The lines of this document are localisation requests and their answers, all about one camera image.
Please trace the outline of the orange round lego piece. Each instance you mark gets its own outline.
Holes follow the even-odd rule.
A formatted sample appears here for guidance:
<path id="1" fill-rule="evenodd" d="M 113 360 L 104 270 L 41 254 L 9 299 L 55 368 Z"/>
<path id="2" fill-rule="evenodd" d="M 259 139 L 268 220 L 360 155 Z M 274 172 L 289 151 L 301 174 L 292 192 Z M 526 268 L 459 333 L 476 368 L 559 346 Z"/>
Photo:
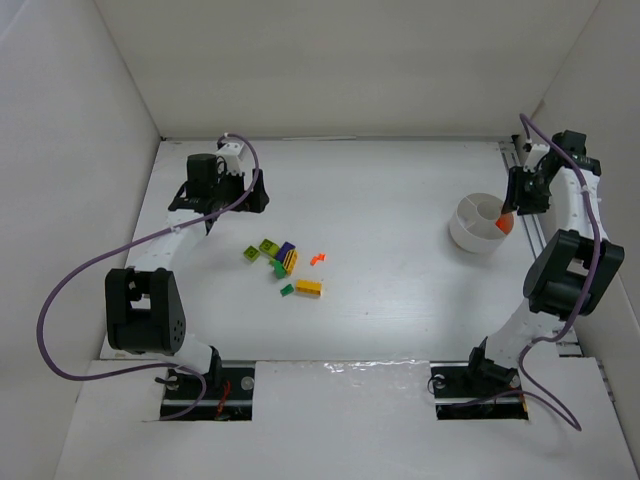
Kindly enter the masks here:
<path id="1" fill-rule="evenodd" d="M 514 218 L 511 213 L 502 214 L 495 223 L 496 227 L 504 234 L 509 235 L 514 226 Z"/>

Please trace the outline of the small orange lego piece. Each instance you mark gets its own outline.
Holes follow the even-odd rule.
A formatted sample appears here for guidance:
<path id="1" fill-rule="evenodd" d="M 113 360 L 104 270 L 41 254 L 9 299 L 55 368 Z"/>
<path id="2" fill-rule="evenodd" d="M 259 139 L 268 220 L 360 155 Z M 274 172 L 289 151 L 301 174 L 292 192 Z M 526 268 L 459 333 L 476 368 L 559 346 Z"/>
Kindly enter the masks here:
<path id="1" fill-rule="evenodd" d="M 318 262 L 323 262 L 325 259 L 326 255 L 324 253 L 319 253 L 311 259 L 310 265 L 315 266 Z"/>

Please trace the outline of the yellow long lego brick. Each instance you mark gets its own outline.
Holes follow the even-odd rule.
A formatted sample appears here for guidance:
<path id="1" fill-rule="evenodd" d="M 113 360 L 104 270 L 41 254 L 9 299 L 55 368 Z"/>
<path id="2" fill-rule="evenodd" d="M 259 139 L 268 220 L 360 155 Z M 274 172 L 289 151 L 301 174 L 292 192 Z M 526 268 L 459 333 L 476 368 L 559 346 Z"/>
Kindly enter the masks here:
<path id="1" fill-rule="evenodd" d="M 303 295 L 320 297 L 323 291 L 323 284 L 321 282 L 300 279 L 295 284 L 295 291 Z"/>

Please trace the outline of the yellow striped curved lego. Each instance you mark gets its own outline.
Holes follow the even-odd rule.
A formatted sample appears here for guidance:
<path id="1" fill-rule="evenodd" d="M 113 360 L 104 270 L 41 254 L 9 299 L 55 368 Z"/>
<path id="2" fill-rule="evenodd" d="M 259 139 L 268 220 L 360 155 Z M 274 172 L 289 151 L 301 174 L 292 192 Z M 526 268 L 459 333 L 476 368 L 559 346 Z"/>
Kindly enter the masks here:
<path id="1" fill-rule="evenodd" d="M 295 268 L 297 259 L 298 259 L 298 253 L 296 249 L 291 249 L 285 254 L 285 257 L 283 260 L 283 267 L 287 275 L 292 274 Z"/>

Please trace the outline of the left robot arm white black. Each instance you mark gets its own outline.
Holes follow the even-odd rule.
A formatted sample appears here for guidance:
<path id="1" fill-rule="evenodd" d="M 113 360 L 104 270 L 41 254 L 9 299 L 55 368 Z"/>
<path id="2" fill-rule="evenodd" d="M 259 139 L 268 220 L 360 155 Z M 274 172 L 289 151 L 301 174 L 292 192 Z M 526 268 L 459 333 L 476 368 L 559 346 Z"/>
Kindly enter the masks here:
<path id="1" fill-rule="evenodd" d="M 245 145 L 231 142 L 213 154 L 188 156 L 186 181 L 168 207 L 169 233 L 153 239 L 133 264 L 107 274 L 106 323 L 112 349 L 185 366 L 207 383 L 220 385 L 220 354 L 187 331 L 175 272 L 210 233 L 213 213 L 260 213 L 266 208 L 263 172 L 254 169 L 254 186 L 245 185 L 245 153 Z"/>

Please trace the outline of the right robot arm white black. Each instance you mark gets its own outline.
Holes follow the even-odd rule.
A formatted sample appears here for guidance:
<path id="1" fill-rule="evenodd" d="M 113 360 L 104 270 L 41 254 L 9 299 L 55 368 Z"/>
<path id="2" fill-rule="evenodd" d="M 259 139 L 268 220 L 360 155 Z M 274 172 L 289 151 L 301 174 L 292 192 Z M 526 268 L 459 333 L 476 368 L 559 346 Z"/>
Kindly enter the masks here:
<path id="1" fill-rule="evenodd" d="M 524 166 L 509 170 L 503 212 L 519 216 L 549 213 L 556 231 L 524 280 L 524 300 L 507 323 L 475 347 L 463 375 L 473 396 L 506 391 L 522 373 L 524 356 L 538 343 L 551 343 L 546 316 L 569 329 L 589 315 L 624 260 L 599 220 L 598 160 L 588 156 L 586 136 L 565 130 L 550 145 L 527 146 Z"/>

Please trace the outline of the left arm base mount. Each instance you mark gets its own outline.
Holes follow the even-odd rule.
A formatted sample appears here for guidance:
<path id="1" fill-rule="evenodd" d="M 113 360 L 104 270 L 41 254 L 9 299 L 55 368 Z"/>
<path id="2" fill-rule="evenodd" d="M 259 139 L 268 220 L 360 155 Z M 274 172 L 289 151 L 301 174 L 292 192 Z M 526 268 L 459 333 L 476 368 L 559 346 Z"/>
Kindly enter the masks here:
<path id="1" fill-rule="evenodd" d="M 251 421 L 255 387 L 255 362 L 223 362 L 220 385 L 207 384 L 203 398 L 198 379 L 170 369 L 155 382 L 163 386 L 160 416 L 171 421 Z"/>

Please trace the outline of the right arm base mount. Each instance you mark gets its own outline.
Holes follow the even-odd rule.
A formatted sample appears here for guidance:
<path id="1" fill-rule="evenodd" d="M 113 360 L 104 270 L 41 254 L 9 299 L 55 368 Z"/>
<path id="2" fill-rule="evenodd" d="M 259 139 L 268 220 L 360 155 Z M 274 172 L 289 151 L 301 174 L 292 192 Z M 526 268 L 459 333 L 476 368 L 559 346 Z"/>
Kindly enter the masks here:
<path id="1" fill-rule="evenodd" d="M 509 383 L 493 379 L 471 379 L 467 364 L 430 364 L 427 389 L 435 401 L 438 420 L 528 420 L 525 400 Z"/>

